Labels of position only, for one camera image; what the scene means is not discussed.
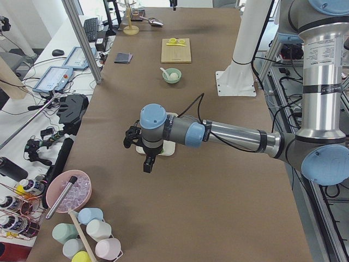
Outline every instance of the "white cup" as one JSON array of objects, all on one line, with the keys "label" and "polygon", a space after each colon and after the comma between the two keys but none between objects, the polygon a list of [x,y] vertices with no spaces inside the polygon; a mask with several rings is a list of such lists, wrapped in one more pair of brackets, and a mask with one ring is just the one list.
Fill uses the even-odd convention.
[{"label": "white cup", "polygon": [[96,245],[97,257],[106,260],[115,260],[121,257],[121,243],[118,239],[103,239]]},{"label": "white cup", "polygon": [[63,246],[63,255],[69,259],[73,259],[73,256],[82,250],[85,250],[85,247],[81,239],[70,239]]},{"label": "white cup", "polygon": [[111,226],[101,220],[94,219],[86,226],[87,234],[95,241],[108,239],[111,235]]}]

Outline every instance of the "green cup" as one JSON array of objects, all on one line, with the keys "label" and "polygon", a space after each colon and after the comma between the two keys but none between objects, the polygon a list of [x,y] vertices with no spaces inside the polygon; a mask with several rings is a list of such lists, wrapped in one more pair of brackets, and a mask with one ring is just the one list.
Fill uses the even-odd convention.
[{"label": "green cup", "polygon": [[165,73],[163,72],[163,79],[165,80],[165,82],[169,83],[169,84],[175,84],[177,83],[180,78],[182,77],[182,72],[179,71],[177,68],[167,68],[166,72],[171,75],[172,73],[176,73],[178,75],[178,78],[176,79],[167,79]]},{"label": "green cup", "polygon": [[61,223],[55,226],[52,237],[64,245],[68,240],[77,238],[78,233],[73,224]]}]

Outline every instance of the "metal scoop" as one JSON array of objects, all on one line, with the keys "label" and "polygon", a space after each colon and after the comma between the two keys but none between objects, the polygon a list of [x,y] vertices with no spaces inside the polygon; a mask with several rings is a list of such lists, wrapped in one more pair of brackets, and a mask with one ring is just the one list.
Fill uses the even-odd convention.
[{"label": "metal scoop", "polygon": [[154,18],[154,17],[149,17],[149,18],[146,18],[144,16],[140,16],[141,19],[144,19],[144,20],[147,20],[148,23],[151,25],[151,26],[156,26],[156,27],[162,27],[164,26],[164,23],[157,19],[157,18]]}]

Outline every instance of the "blue joint cap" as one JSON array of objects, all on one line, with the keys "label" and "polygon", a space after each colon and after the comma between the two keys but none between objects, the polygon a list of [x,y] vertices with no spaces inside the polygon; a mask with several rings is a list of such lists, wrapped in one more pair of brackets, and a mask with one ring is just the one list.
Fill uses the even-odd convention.
[{"label": "blue joint cap", "polygon": [[282,44],[301,44],[303,40],[297,34],[285,34],[278,32],[278,41]]},{"label": "blue joint cap", "polygon": [[302,174],[322,186],[341,183],[349,177],[349,149],[325,145],[309,153],[302,162]]},{"label": "blue joint cap", "polygon": [[204,133],[205,126],[199,123],[191,124],[185,135],[185,145],[191,147],[200,147]]},{"label": "blue joint cap", "polygon": [[166,121],[166,110],[158,104],[146,105],[141,110],[140,124],[144,129],[155,129]]},{"label": "blue joint cap", "polygon": [[320,13],[331,16],[349,15],[348,0],[308,0],[311,6]]}]

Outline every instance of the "green bowl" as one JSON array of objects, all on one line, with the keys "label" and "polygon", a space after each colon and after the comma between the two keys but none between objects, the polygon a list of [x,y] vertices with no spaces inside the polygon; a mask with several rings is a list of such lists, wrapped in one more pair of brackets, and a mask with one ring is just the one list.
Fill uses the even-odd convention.
[{"label": "green bowl", "polygon": [[163,79],[167,82],[167,83],[169,83],[169,84],[175,84],[175,83],[177,83],[179,80],[180,80],[180,78],[182,77],[182,72],[181,71],[179,71],[177,68],[167,68],[166,69],[166,72],[169,74],[169,75],[171,75],[172,73],[177,73],[177,75],[178,75],[178,78],[177,79],[167,79],[167,77],[166,77],[166,75],[165,75],[165,73],[163,72]]}]

